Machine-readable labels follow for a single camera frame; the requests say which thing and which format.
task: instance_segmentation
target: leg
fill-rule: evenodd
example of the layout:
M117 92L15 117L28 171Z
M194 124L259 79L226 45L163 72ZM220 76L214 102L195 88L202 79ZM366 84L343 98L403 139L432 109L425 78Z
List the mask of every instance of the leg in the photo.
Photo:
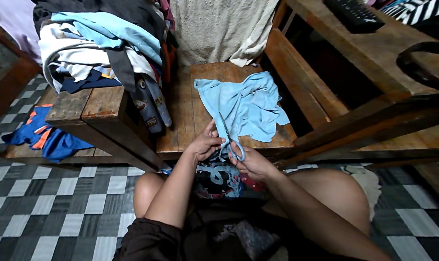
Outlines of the leg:
M293 172L289 178L363 233L369 234L366 194L350 175L334 169L312 169ZM264 205L263 210L287 217L274 199Z
M139 177L134 186L134 212L136 217L144 217L148 206L152 202L165 180L159 175L146 172Z

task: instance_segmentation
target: light blue scissor handle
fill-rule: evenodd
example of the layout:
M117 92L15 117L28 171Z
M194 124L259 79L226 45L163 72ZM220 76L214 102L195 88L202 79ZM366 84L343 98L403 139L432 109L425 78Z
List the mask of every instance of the light blue scissor handle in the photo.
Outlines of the light blue scissor handle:
M230 143L227 145L227 151L228 151L228 152L230 151L230 153L232 154L232 156L233 156L235 159L240 160L240 161L244 161L244 160L245 160L245 151L244 151L244 149L242 148L242 145L240 145L239 142L236 141L236 144L237 144L237 146L238 146L239 149L240 149L240 153L242 153L242 157L240 157L240 158L237 157L237 155L234 153L234 151L232 151L232 147L230 146Z

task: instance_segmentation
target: black and white striped cloth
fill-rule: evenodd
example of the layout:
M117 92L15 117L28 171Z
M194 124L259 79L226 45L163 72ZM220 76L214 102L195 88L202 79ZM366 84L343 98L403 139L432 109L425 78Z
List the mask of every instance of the black and white striped cloth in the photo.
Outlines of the black and white striped cloth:
M414 25L439 15L439 0L407 0L382 10L406 25Z

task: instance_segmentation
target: hand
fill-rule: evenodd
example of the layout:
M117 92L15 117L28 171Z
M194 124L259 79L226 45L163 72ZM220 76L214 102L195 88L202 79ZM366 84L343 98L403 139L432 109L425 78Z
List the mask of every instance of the hand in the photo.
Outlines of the hand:
M237 146L236 142L233 141L230 144L232 150L237 155L237 157L242 157L240 148ZM242 146L245 152L245 160L239 161L232 157L229 152L229 160L234 164L240 173L247 174L254 181L264 181L267 177L279 170L263 155L258 151L252 149L248 146Z
M225 138L218 137L218 131L213 130L215 120L211 120L208 126L198 135L187 147L186 151L192 152L198 161L202 161L211 156L211 154L221 149L221 144L226 141Z

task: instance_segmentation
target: black and white tile floor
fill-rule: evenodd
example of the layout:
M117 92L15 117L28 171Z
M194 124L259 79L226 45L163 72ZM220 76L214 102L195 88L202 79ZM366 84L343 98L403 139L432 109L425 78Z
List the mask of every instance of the black and white tile floor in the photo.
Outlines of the black and white tile floor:
M0 119L0 135L15 130L42 95L31 81ZM0 139L0 150L5 145ZM340 169L342 164L302 165ZM0 161L0 260L107 261L135 219L134 167L49 169ZM379 169L382 194L372 240L394 260L439 261L439 199L417 173Z

